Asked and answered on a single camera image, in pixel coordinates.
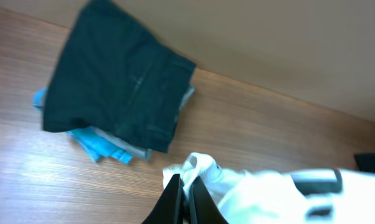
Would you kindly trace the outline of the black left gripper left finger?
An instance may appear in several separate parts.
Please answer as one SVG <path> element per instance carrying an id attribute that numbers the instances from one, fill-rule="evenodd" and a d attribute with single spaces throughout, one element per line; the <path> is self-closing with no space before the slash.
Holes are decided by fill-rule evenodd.
<path id="1" fill-rule="evenodd" d="M 181 176 L 174 174 L 142 224 L 183 224 L 183 186 Z"/>

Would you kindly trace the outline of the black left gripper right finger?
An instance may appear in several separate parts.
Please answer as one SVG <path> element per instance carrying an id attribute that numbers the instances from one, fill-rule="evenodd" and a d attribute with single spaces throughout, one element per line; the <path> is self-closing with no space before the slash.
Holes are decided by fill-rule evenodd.
<path id="1" fill-rule="evenodd" d="M 189 190 L 189 212 L 190 224 L 228 224 L 200 177 Z"/>

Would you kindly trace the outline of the white Puma t-shirt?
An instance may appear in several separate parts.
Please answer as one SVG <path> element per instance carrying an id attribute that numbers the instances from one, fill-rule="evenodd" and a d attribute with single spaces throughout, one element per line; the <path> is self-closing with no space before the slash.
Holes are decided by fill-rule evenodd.
<path id="1" fill-rule="evenodd" d="M 163 169 L 189 194 L 200 177 L 228 223 L 375 223 L 375 174 L 345 169 L 279 173 L 222 168 L 207 154 L 191 153 Z"/>

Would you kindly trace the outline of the folded grey garment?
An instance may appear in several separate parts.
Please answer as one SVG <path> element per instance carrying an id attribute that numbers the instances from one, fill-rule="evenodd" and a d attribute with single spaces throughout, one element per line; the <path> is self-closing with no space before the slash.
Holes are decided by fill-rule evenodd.
<path id="1" fill-rule="evenodd" d="M 180 110 L 195 91 L 192 85 L 162 93 L 145 93 L 113 129 L 93 132 L 118 148 L 147 161 L 153 151 L 167 153 Z"/>

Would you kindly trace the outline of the folded blue jeans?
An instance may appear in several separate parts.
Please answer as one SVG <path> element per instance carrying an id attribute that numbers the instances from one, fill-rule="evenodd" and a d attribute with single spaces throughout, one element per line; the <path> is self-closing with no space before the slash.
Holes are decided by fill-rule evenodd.
<path id="1" fill-rule="evenodd" d="M 104 157 L 111 157 L 123 164 L 129 164 L 133 156 L 109 140 L 96 134 L 93 128 L 73 129 L 66 132 L 88 154 L 93 162 Z"/>

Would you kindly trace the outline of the folded dark navy garment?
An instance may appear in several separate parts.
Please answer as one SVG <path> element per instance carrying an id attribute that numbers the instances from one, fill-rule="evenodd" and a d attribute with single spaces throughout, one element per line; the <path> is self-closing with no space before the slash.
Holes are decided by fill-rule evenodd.
<path id="1" fill-rule="evenodd" d="M 42 127 L 52 133 L 113 129 L 145 93 L 188 86 L 195 67 L 114 2 L 90 1 L 59 57 Z"/>

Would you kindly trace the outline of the black garment pile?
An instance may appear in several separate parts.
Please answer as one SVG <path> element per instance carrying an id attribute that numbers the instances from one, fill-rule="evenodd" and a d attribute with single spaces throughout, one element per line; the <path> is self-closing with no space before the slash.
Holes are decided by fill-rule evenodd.
<path id="1" fill-rule="evenodd" d="M 355 154 L 354 159 L 360 171 L 375 173 L 375 153 Z"/>

